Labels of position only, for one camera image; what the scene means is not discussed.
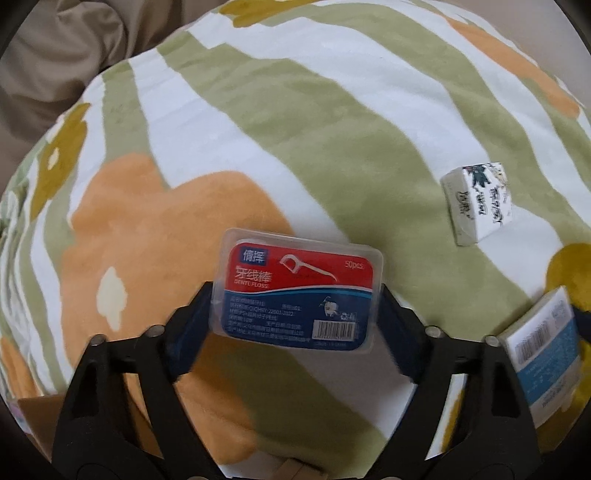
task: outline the beige cloth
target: beige cloth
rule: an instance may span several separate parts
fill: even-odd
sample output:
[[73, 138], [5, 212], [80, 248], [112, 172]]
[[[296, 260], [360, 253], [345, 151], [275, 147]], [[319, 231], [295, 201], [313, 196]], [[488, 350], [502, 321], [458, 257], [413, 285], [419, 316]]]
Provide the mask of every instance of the beige cloth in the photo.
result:
[[0, 192], [98, 73], [221, 3], [40, 0], [0, 60]]

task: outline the blue label section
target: blue label section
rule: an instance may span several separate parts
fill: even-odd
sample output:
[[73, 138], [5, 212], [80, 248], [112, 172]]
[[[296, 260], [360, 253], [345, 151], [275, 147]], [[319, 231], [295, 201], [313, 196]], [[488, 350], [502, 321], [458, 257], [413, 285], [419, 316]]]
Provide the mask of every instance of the blue label section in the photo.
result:
[[367, 336], [370, 305], [371, 293], [352, 288], [226, 290], [222, 327], [234, 338], [277, 346], [355, 350]]
[[266, 248], [254, 248], [244, 246], [240, 248], [240, 262], [248, 265], [267, 266], [267, 255], [269, 250]]
[[538, 400], [566, 372], [579, 354], [579, 336], [574, 320], [517, 373], [529, 405]]

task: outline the white package with barcode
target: white package with barcode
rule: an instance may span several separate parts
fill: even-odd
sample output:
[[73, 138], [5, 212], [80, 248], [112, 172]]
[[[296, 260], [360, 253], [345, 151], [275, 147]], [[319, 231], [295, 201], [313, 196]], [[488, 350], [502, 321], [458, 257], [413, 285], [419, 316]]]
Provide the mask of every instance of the white package with barcode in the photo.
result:
[[568, 402], [581, 374], [579, 334], [564, 287], [499, 335], [537, 427]]

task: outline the blue stripe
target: blue stripe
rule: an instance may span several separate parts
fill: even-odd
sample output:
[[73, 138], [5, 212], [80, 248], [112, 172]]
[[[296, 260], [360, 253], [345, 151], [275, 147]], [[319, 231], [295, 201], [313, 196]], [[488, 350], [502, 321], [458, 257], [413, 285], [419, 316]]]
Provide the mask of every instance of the blue stripe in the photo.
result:
[[234, 295], [260, 295], [262, 296], [271, 296], [271, 295], [298, 295], [301, 293], [332, 293], [334, 295], [351, 295], [353, 297], [363, 297], [365, 299], [371, 298], [371, 293], [366, 291], [359, 291], [359, 290], [339, 290], [335, 288], [302, 288], [299, 290], [281, 290], [281, 291], [257, 291], [257, 292], [242, 292], [242, 291], [233, 291], [233, 290], [226, 290], [227, 293], [231, 293]]

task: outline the white tissue package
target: white tissue package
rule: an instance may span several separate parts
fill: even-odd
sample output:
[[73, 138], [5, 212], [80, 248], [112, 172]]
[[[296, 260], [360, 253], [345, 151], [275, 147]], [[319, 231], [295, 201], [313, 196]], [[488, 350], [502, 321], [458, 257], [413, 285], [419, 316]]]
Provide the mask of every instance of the white tissue package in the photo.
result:
[[500, 163], [456, 168], [441, 183], [458, 245], [476, 244], [511, 221], [511, 192]]

